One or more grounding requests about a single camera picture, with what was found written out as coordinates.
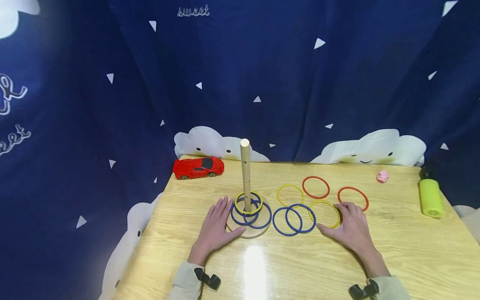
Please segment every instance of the hand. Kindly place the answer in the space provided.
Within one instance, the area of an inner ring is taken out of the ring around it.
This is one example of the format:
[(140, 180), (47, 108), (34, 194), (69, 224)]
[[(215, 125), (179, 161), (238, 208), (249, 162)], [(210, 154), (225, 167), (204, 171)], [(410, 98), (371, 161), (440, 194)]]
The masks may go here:
[(342, 213), (342, 224), (337, 229), (331, 229), (317, 223), (321, 233), (352, 249), (358, 256), (364, 252), (375, 251), (367, 217), (361, 208), (351, 202), (334, 204), (334, 206)]
[(245, 232), (245, 227), (240, 226), (232, 232), (226, 232), (228, 215), (233, 205), (233, 198), (220, 198), (213, 205), (205, 217), (205, 221), (198, 235), (197, 242), (192, 246), (188, 262), (203, 265), (207, 256), (215, 250), (222, 248), (233, 239)]

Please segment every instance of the wrist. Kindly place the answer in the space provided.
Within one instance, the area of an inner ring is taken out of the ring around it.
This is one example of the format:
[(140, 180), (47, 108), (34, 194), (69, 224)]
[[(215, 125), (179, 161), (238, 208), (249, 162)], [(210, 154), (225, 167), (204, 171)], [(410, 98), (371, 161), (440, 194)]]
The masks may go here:
[(383, 260), (382, 254), (375, 247), (362, 249), (356, 253), (364, 264), (377, 261), (379, 259)]
[(207, 247), (202, 244), (195, 243), (192, 246), (192, 250), (190, 251), (190, 256), (188, 257), (187, 262), (204, 266), (205, 260), (209, 254), (210, 251)]
[(391, 276), (382, 254), (375, 248), (360, 252), (358, 256), (367, 271), (368, 278)]
[(352, 249), (360, 259), (363, 258), (368, 259), (371, 256), (374, 256), (376, 253), (379, 253), (378, 250), (375, 248), (373, 243), (367, 243), (355, 249)]

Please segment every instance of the red toy car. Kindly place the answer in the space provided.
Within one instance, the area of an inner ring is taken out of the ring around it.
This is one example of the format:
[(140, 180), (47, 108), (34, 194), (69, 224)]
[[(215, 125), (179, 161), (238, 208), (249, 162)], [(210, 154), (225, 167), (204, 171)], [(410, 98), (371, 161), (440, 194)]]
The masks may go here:
[(173, 173), (177, 179), (192, 179), (199, 177), (215, 177), (222, 175), (225, 170), (223, 161), (216, 157), (195, 159), (175, 159)]

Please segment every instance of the red ring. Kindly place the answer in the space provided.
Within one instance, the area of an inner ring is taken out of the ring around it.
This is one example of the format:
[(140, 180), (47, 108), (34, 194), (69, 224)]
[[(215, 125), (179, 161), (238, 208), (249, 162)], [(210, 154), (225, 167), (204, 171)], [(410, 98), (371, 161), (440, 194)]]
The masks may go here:
[(352, 188), (351, 186), (346, 186), (346, 187), (343, 187), (340, 190), (338, 190), (338, 193), (336, 194), (336, 196), (338, 198), (338, 201), (340, 203), (342, 203), (342, 200), (340, 199), (340, 192), (343, 191), (343, 190), (346, 190), (346, 189), (357, 191), (365, 198), (365, 201), (367, 202), (367, 205), (365, 206), (365, 208), (362, 209), (362, 211), (363, 212), (366, 211), (368, 209), (368, 206), (370, 205), (370, 202), (368, 201), (367, 196), (362, 191), (360, 191), (359, 189)]
[[(323, 195), (322, 197), (317, 197), (317, 196), (310, 195), (310, 193), (308, 193), (307, 190), (305, 189), (305, 181), (307, 181), (307, 179), (310, 179), (310, 178), (317, 178), (317, 179), (320, 179), (321, 181), (323, 181), (327, 185), (327, 193), (325, 195)], [(303, 191), (307, 195), (309, 195), (310, 197), (315, 198), (315, 199), (323, 199), (326, 196), (328, 196), (328, 194), (330, 193), (330, 186), (328, 185), (328, 183), (323, 178), (320, 178), (320, 177), (317, 177), (317, 176), (309, 176), (309, 177), (305, 178), (303, 180), (302, 184), (301, 184), (301, 187), (303, 188)]]

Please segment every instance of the person's left hand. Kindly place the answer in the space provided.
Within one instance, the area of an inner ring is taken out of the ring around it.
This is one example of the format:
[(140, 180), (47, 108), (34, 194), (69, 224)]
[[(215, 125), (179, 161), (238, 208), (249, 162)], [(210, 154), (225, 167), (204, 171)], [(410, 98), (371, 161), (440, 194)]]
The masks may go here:
[(205, 221), (198, 235), (197, 242), (192, 246), (188, 262), (192, 264), (203, 265), (207, 256), (215, 250), (222, 248), (233, 239), (245, 232), (245, 227), (240, 226), (232, 232), (227, 232), (228, 215), (233, 205), (233, 198), (228, 201), (228, 197), (220, 198), (213, 205), (205, 217)]

